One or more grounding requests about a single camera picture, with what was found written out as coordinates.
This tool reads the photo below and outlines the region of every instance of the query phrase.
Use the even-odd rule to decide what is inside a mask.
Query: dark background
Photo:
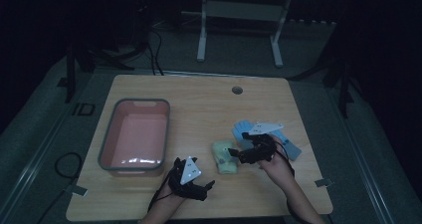
[[[321,63],[341,58],[371,104],[419,198],[422,197],[422,0],[293,0],[290,19],[336,22]],[[134,41],[125,19],[137,11]],[[147,39],[156,14],[175,25],[201,0],[0,0],[0,132],[71,43],[115,50]]]

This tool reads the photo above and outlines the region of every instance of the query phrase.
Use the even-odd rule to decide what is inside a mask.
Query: green sponge
[[[232,157],[228,148],[235,148],[230,140],[216,141],[212,144],[212,152],[220,174],[237,173],[237,157]]]

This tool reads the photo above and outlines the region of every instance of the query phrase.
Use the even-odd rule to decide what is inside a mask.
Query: gray floor
[[[242,33],[230,26],[232,33],[228,34],[224,32],[225,21],[210,24],[206,61],[197,63],[197,20],[186,21],[181,30],[173,30],[165,23],[154,26],[162,38],[158,60],[165,75],[290,77],[315,64],[333,29],[333,25],[288,23],[280,42],[285,66],[279,69],[274,66],[265,31]],[[158,36],[151,34],[150,42],[156,51]],[[55,161],[70,151],[82,157],[86,155],[115,75],[152,74],[147,53],[125,62],[136,70],[124,72],[100,66],[93,74],[78,72],[77,93],[69,104],[64,104],[65,89],[57,87],[65,75],[65,61],[47,74],[0,137],[2,205],[16,201],[16,208],[8,216],[3,206],[2,223],[5,217],[10,223],[35,223],[68,185],[69,180],[55,172]],[[338,88],[327,89],[321,84],[324,73],[290,82],[322,175],[333,181],[327,190],[334,208],[324,218],[328,223],[422,223],[421,202],[413,193],[371,108],[350,89],[354,103],[348,104],[349,118],[342,118],[335,106]],[[96,109],[91,116],[77,115],[74,113],[77,104],[95,105]],[[32,160],[40,146],[49,147],[44,159]],[[40,169],[28,178],[32,183],[28,189],[16,188],[19,177],[28,173],[25,169],[28,163]],[[69,171],[75,168],[75,161],[69,159],[63,165]],[[63,195],[43,223],[69,223],[66,210],[70,198],[69,194]],[[283,219],[294,223],[291,217]],[[282,219],[172,223],[237,222],[280,223]]]

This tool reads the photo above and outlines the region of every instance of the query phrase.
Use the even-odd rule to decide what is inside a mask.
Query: tabletop
[[[241,88],[241,94],[233,88]],[[296,180],[319,214],[332,211],[313,148],[289,83],[277,78],[134,76],[115,77],[88,151],[78,185],[85,197],[74,195],[67,217],[71,221],[141,219],[155,190],[157,177],[113,177],[98,165],[114,105],[121,99],[166,99],[170,103],[165,170],[176,157],[197,157],[202,175],[194,180],[215,184],[205,201],[187,200],[173,219],[290,215],[284,193],[259,169],[239,164],[237,174],[219,174],[211,145],[235,141],[231,129],[240,120],[281,122],[283,134],[302,150],[292,167]]]

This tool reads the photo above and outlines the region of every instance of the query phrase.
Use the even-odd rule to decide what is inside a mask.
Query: pink tray
[[[169,114],[166,100],[117,102],[100,151],[100,167],[113,176],[160,175]]]

